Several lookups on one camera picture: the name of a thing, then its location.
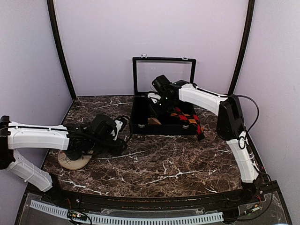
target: black box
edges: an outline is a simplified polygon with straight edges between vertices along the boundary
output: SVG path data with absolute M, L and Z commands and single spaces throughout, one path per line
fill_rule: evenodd
M 137 85 L 137 61 L 153 61 L 153 62 L 191 62 L 190 83 L 194 82 L 196 59 L 187 58 L 162 58 L 162 57 L 133 57 L 133 77 L 135 97 L 131 111 L 131 122 L 133 125 L 133 134 L 142 135 L 195 135 L 196 127 L 172 117 L 170 113 L 166 113 L 158 118 L 162 123 L 148 124 L 150 117 L 149 102 L 145 97 L 146 92 L 138 91 Z M 181 102 L 178 106 L 183 113 L 195 114 L 194 106 L 191 103 Z

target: red and black cloth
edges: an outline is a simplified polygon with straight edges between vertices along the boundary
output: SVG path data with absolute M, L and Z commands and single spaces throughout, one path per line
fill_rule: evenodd
M 200 126 L 200 121 L 199 117 L 194 114 L 194 115 L 189 115 L 189 114 L 184 114 L 180 108 L 176 107 L 175 112 L 171 113 L 171 116 L 177 117 L 180 120 L 186 122 L 187 124 L 191 124 L 197 128 L 197 138 L 198 140 L 204 139 L 204 128 Z

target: perforated strip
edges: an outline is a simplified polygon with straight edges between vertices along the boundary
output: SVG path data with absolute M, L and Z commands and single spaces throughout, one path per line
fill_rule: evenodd
M 67 219 L 67 209 L 48 205 L 38 201 L 31 201 L 31 208 L 45 212 L 47 214 Z M 176 218 L 127 218 L 127 217 L 109 217 L 89 213 L 94 225 L 201 225 L 223 221 L 223 213 L 212 213 L 208 215 L 199 215 L 192 217 Z

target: round wooden disc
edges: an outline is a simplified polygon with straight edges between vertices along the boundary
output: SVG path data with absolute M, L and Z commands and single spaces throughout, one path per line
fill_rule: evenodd
M 70 160 L 64 151 L 59 151 L 58 153 L 58 162 L 59 164 L 68 169 L 68 170 L 79 170 L 88 164 L 92 156 L 81 156 L 78 160 Z

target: marble tabletop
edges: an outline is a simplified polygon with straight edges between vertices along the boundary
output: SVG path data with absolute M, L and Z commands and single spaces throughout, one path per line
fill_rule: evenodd
M 99 113 L 130 116 L 132 102 L 132 96 L 78 97 L 64 124 L 87 123 Z M 59 165 L 58 151 L 50 150 L 43 169 L 56 174 L 63 189 L 95 195 L 180 197 L 240 189 L 236 161 L 216 133 L 217 117 L 195 110 L 204 126 L 200 142 L 195 136 L 133 135 L 119 157 L 100 152 L 84 168 L 70 171 Z

